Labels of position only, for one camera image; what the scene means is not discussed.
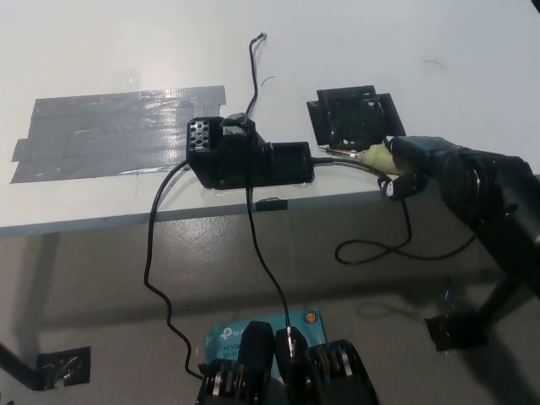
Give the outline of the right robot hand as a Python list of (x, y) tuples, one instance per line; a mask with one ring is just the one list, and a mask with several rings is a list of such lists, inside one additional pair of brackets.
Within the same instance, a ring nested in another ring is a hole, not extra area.
[(392, 160), (401, 175), (379, 180), (383, 195), (404, 199), (420, 193), (429, 178), (437, 181), (440, 198), (447, 204), (469, 204), (479, 196), (479, 177), (466, 162), (466, 150), (444, 138), (394, 137), (386, 140)]

